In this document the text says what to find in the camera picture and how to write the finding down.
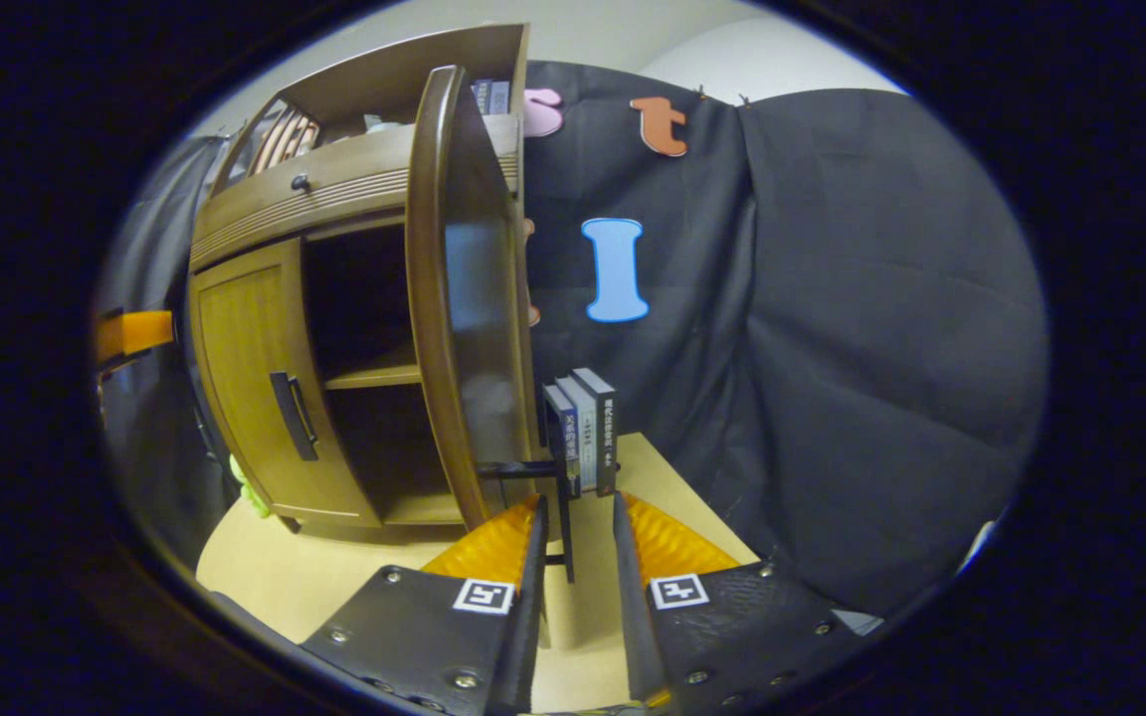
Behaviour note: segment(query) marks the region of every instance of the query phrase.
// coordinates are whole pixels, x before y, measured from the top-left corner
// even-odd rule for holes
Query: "book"
[[[489,112],[490,115],[505,115],[507,103],[510,100],[510,82],[493,81],[489,86]]]
[[[573,380],[595,399],[595,494],[605,497],[618,488],[618,431],[614,426],[618,391],[591,368],[574,368]]]
[[[555,379],[555,385],[564,391],[573,407],[576,408],[576,451],[578,465],[581,467],[581,489],[595,489],[595,398],[573,379]]]
[[[471,82],[471,93],[477,95],[477,109],[481,115],[489,113],[489,86],[490,81],[486,79]]]
[[[547,448],[555,459],[562,489],[570,498],[582,497],[582,465],[578,454],[576,407],[555,385],[542,386],[547,399]]]

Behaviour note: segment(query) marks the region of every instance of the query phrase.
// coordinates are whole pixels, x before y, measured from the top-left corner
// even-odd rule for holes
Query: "black door handle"
[[[295,441],[299,457],[313,462],[317,458],[317,451],[313,448],[317,442],[317,434],[313,430],[313,422],[308,418],[308,408],[304,404],[304,390],[299,386],[299,379],[285,371],[273,371],[268,373],[268,379],[273,381],[277,408],[282,409],[282,420],[285,422],[285,430],[290,431],[290,439]]]

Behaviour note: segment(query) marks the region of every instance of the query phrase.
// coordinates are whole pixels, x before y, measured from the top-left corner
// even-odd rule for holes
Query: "wooden cabinet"
[[[285,87],[268,104],[286,108],[268,135],[249,128],[237,142],[259,141],[262,166],[217,182],[201,210],[188,298],[206,400],[291,529],[481,525],[507,497],[478,463],[539,454],[521,228],[526,37],[527,26],[438,33]],[[478,77],[512,81],[509,113],[480,115]],[[286,132],[301,144],[311,127],[322,142],[385,105],[409,123],[286,149]]]

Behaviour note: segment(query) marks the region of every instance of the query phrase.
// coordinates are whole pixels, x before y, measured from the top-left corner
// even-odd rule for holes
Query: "wooden table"
[[[743,565],[758,561],[643,434],[620,436],[618,488],[711,540]],[[613,499],[570,504],[576,583],[547,567],[545,620],[533,676],[532,709],[586,710],[630,701],[618,597]],[[558,530],[547,550],[559,553]],[[270,629],[299,644],[385,565],[417,569],[464,535],[458,526],[382,530],[305,525],[290,534],[237,501],[211,534],[197,581],[228,595]]]

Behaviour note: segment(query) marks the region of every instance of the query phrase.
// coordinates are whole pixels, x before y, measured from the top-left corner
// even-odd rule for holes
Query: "cabinet door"
[[[450,489],[469,527],[501,506],[477,463],[525,459],[532,408],[509,190],[465,71],[427,76],[405,210],[414,345]]]
[[[330,422],[306,331],[301,241],[193,277],[197,363],[220,431],[277,516],[378,526]]]

